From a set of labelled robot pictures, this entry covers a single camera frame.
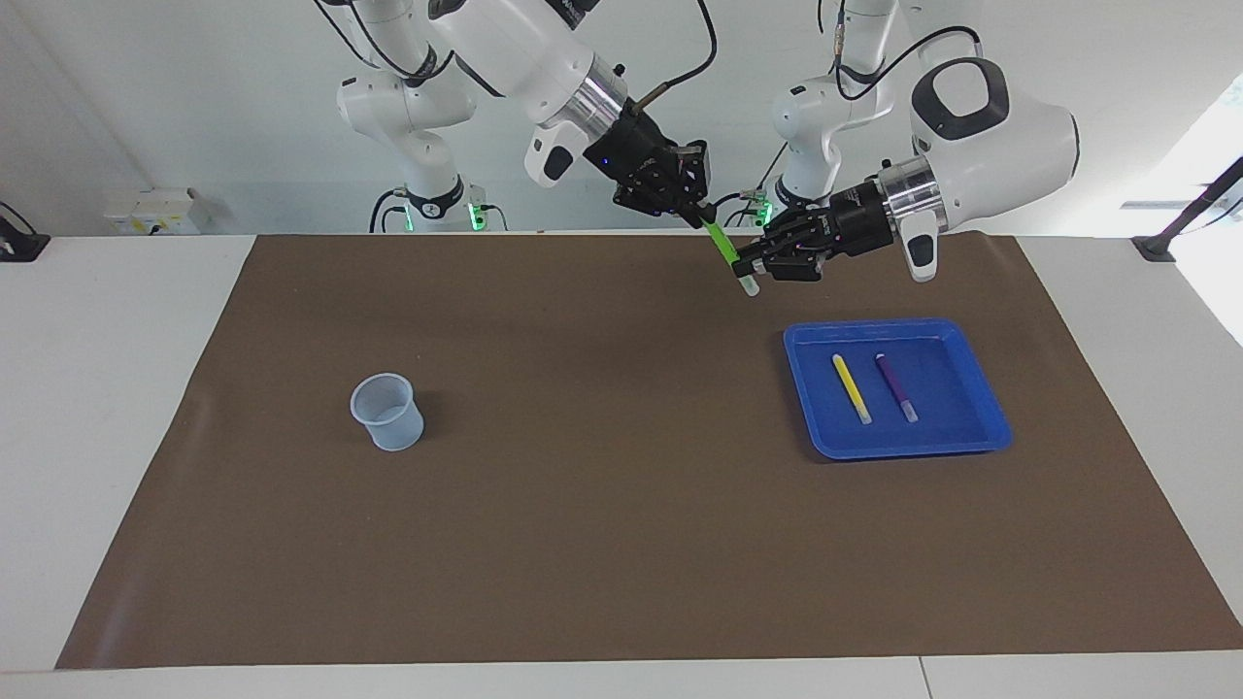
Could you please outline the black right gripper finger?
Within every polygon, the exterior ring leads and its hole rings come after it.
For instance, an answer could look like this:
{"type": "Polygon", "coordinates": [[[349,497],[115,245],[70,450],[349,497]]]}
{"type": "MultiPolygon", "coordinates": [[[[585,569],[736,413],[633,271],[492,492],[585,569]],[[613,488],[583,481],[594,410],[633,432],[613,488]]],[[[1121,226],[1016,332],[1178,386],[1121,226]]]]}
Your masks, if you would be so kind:
{"type": "Polygon", "coordinates": [[[704,200],[709,195],[710,164],[707,143],[666,143],[670,155],[669,194],[674,200],[704,200]]]}
{"type": "Polygon", "coordinates": [[[677,194],[648,197],[648,213],[653,216],[675,216],[694,229],[706,228],[718,221],[718,208],[711,201],[692,200],[677,194]]]}

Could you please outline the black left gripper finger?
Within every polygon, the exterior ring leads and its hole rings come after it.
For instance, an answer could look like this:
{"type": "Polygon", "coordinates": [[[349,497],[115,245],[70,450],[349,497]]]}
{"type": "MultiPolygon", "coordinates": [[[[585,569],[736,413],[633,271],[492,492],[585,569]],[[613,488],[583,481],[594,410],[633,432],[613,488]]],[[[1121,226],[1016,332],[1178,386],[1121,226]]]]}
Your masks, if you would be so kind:
{"type": "Polygon", "coordinates": [[[827,245],[825,209],[786,209],[763,228],[757,239],[767,250],[808,249],[827,245]]]}
{"type": "Polygon", "coordinates": [[[767,274],[776,282],[819,284],[824,257],[808,250],[762,251],[746,248],[735,262],[736,279],[767,274]]]}

